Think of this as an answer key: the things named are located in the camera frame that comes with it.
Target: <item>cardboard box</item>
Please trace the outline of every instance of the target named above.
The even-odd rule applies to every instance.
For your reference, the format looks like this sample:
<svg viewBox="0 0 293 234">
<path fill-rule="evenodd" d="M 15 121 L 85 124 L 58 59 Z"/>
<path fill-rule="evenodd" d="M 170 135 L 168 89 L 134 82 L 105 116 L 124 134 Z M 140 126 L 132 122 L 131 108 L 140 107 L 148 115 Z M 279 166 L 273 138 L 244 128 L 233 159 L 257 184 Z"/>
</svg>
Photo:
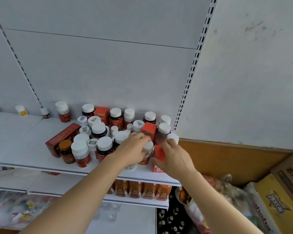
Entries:
<svg viewBox="0 0 293 234">
<path fill-rule="evenodd" d="M 264 227 L 269 234 L 282 234 L 254 186 L 255 183 L 250 182 L 246 185 L 244 190 L 250 194 L 254 208 L 256 209 L 258 216 L 261 218 Z"/>
<path fill-rule="evenodd" d="M 109 126 L 110 124 L 110 110 L 108 108 L 103 107 L 97 107 L 96 110 L 93 113 L 95 116 L 98 116 L 101 118 L 101 122 L 104 122 L 106 126 Z"/>
<path fill-rule="evenodd" d="M 152 140 L 152 142 L 154 143 L 156 129 L 157 129 L 157 125 L 156 124 L 152 124 L 150 122 L 146 122 L 144 124 L 144 126 L 142 127 L 141 132 L 143 134 L 147 135 L 148 137 L 150 137 L 151 140 Z"/>
<path fill-rule="evenodd" d="M 267 210 L 282 234 L 293 234 L 293 201 L 270 173 L 255 184 Z"/>
<path fill-rule="evenodd" d="M 166 162 L 166 155 L 164 150 L 160 147 L 160 145 L 154 146 L 154 157 L 159 159 L 162 162 Z M 163 170 L 161 170 L 159 167 L 157 167 L 155 164 L 153 164 L 153 172 L 154 173 L 163 173 Z"/>
<path fill-rule="evenodd" d="M 73 123 L 54 136 L 52 139 L 46 142 L 46 145 L 50 153 L 54 157 L 61 157 L 59 143 L 65 139 L 69 139 L 73 142 L 73 139 L 76 135 L 79 134 L 80 125 Z"/>
<path fill-rule="evenodd" d="M 271 169 L 271 173 L 293 201 L 293 154 Z"/>
</svg>

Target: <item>person's left hand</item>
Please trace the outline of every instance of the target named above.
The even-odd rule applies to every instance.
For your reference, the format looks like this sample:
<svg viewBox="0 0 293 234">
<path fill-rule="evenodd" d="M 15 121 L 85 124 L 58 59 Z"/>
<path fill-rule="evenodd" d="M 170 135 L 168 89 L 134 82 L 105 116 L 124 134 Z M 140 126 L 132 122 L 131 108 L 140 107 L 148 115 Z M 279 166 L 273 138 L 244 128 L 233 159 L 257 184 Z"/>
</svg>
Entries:
<svg viewBox="0 0 293 234">
<path fill-rule="evenodd" d="M 148 151 L 142 152 L 142 148 L 149 141 L 151 141 L 151 138 L 143 133 L 130 135 L 113 154 L 120 159 L 124 167 L 138 164 L 149 153 Z"/>
</svg>

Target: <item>red box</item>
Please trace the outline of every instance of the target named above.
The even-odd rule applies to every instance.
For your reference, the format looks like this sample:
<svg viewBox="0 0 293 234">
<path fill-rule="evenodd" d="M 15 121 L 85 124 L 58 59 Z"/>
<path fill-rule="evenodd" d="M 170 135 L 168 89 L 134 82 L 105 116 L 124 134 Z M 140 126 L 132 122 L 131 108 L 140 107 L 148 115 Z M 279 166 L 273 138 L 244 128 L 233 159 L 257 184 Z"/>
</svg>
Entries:
<svg viewBox="0 0 293 234">
<path fill-rule="evenodd" d="M 101 122 L 104 122 L 106 126 L 109 126 L 110 120 L 110 110 L 108 108 L 97 107 L 94 111 L 94 115 L 101 118 Z"/>
<path fill-rule="evenodd" d="M 151 138 L 152 142 L 154 143 L 155 133 L 156 133 L 157 125 L 152 124 L 150 122 L 146 122 L 145 125 L 142 127 L 142 133 L 147 135 Z"/>
<path fill-rule="evenodd" d="M 59 143 L 65 139 L 69 139 L 73 142 L 73 139 L 76 135 L 79 134 L 80 125 L 73 123 L 54 136 L 52 139 L 46 142 L 46 145 L 50 153 L 54 157 L 61 157 Z"/>
<path fill-rule="evenodd" d="M 155 145 L 155 147 L 154 147 L 154 157 L 156 157 L 158 160 L 160 160 L 162 162 L 166 162 L 165 152 L 158 144 Z M 157 167 L 155 164 L 153 164 L 153 172 L 154 173 L 163 173 L 163 170 L 161 170 L 159 167 Z"/>
</svg>

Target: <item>transparent plastic wrap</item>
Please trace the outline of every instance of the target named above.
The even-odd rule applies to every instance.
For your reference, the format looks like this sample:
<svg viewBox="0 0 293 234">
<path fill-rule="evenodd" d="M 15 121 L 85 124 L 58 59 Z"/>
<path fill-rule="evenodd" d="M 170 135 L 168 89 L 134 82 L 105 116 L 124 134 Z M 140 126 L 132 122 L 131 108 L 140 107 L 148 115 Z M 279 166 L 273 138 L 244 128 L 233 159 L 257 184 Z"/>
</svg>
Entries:
<svg viewBox="0 0 293 234">
<path fill-rule="evenodd" d="M 0 191 L 0 229 L 22 229 L 57 197 Z"/>
<path fill-rule="evenodd" d="M 231 175 L 226 175 L 224 180 L 229 181 Z M 239 210 L 248 220 L 250 220 L 255 226 L 257 226 L 262 232 L 265 233 L 265 227 L 258 217 L 256 210 L 252 204 L 252 201 L 244 190 L 241 190 L 231 184 L 220 181 L 214 177 L 209 177 L 203 175 L 207 182 L 219 193 L 221 194 L 230 204 L 232 204 L 237 210 Z M 191 218 L 195 226 L 199 229 L 201 233 L 211 233 L 208 225 L 197 207 L 194 200 L 187 193 L 187 191 L 181 187 L 175 191 L 176 198 L 178 201 L 184 205 L 184 208 Z"/>
</svg>

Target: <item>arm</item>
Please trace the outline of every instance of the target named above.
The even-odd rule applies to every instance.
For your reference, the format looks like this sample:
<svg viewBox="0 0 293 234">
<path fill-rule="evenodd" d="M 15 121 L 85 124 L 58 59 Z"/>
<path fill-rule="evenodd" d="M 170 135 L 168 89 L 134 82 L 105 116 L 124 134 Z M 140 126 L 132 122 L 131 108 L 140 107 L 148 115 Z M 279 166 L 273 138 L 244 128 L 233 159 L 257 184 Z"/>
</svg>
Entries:
<svg viewBox="0 0 293 234">
<path fill-rule="evenodd" d="M 262 234 L 226 201 L 195 169 L 190 155 L 173 139 L 162 144 L 166 162 L 152 158 L 169 176 L 179 180 L 194 199 L 212 233 Z"/>
<path fill-rule="evenodd" d="M 35 218 L 20 234 L 85 233 L 107 191 L 125 168 L 137 164 L 151 139 L 142 133 L 130 136 L 92 172 Z"/>
</svg>

